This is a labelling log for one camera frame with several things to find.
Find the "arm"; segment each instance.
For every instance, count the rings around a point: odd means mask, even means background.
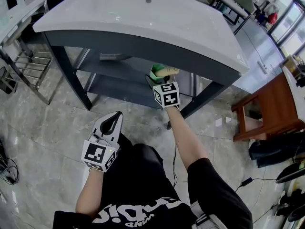
[[[184,121],[180,111],[176,107],[168,107],[166,111],[185,168],[200,158],[207,158],[203,144]]]
[[[76,203],[76,213],[95,218],[99,212],[104,173],[92,169]]]

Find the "wooden chair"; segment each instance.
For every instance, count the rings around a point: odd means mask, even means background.
[[[261,120],[245,116],[244,106],[251,101],[259,103]],[[237,111],[239,134],[234,141],[245,139],[266,140],[273,135],[298,131],[305,123],[298,117],[295,101],[284,73],[232,106]]]

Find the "metal shelf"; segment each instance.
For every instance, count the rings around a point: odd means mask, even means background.
[[[131,82],[97,74],[88,92],[161,109],[161,106],[154,99],[153,91],[146,83]]]
[[[154,62],[136,57],[123,61],[100,61],[99,56],[99,51],[85,49],[74,63],[77,70],[93,73],[86,84],[86,91],[160,109],[145,79]],[[175,78],[180,93],[192,96],[192,74],[180,70]]]

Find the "glass door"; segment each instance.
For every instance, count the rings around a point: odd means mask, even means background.
[[[303,13],[303,10],[294,3],[289,9],[289,12],[277,25],[276,29],[271,33],[276,43],[279,43],[291,31],[296,23],[302,19]]]
[[[305,42],[305,19],[292,31],[281,46],[284,55],[293,55]]]

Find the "power strip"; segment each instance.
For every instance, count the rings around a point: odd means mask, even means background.
[[[267,72],[267,67],[266,67],[263,63],[261,63],[260,61],[257,61],[257,63],[258,63],[258,65],[262,68],[263,72],[264,72],[265,74],[268,74],[268,72]]]

